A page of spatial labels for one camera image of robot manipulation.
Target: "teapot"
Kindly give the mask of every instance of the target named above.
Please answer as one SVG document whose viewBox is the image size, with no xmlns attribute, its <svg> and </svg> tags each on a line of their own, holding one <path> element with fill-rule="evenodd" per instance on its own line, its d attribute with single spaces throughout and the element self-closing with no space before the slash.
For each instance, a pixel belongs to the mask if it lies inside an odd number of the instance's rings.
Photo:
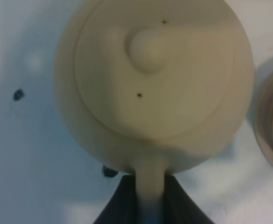
<svg viewBox="0 0 273 224">
<path fill-rule="evenodd" d="M 73 137 L 136 177 L 141 207 L 165 174 L 219 153 L 244 119 L 253 55 L 223 0 L 88 0 L 66 26 L 54 91 Z"/>
</svg>

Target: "teapot lid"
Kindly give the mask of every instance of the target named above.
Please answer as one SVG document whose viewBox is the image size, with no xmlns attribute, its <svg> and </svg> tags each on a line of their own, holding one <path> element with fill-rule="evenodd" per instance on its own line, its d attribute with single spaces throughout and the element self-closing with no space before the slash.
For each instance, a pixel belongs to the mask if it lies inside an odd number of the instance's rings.
<svg viewBox="0 0 273 224">
<path fill-rule="evenodd" d="M 253 60 L 250 50 L 240 60 L 243 47 L 245 32 L 222 0 L 101 1 L 77 38 L 73 70 L 104 126 L 158 140 L 202 125 L 226 102 L 247 104 Z"/>
</svg>

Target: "black stain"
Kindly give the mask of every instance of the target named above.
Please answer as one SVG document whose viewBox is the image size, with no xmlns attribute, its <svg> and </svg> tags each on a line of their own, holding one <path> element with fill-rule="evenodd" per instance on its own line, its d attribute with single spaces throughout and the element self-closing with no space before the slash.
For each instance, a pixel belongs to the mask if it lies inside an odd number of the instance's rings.
<svg viewBox="0 0 273 224">
<path fill-rule="evenodd" d="M 113 178 L 113 177 L 117 176 L 119 172 L 115 171 L 113 169 L 110 169 L 110 168 L 108 168 L 106 166 L 103 166 L 102 167 L 102 173 L 103 173 L 103 175 L 105 177 Z"/>
<path fill-rule="evenodd" d="M 18 89 L 17 91 L 15 91 L 14 101 L 19 101 L 24 97 L 25 97 L 25 93 L 24 93 L 24 91 L 22 89 Z"/>
</svg>

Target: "table surface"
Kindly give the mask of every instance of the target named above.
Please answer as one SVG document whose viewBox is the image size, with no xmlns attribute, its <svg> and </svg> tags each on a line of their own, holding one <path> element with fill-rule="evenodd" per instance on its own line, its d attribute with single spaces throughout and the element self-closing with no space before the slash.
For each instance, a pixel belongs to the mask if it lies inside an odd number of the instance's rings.
<svg viewBox="0 0 273 224">
<path fill-rule="evenodd" d="M 91 224 L 121 178 L 102 176 L 54 104 L 52 57 L 80 2 L 0 0 L 0 224 Z M 259 88 L 273 72 L 273 0 L 227 3 L 250 39 Z M 273 224 L 273 168 L 249 115 L 220 155 L 177 177 L 217 224 Z"/>
</svg>

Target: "lid knob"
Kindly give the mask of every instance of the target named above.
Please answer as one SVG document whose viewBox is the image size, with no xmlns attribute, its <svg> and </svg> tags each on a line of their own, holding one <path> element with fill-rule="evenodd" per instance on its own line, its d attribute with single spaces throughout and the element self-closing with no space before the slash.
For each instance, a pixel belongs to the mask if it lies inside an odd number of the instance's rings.
<svg viewBox="0 0 273 224">
<path fill-rule="evenodd" d="M 166 64 L 165 37 L 153 29 L 142 30 L 132 38 L 129 55 L 137 69 L 156 73 Z"/>
</svg>

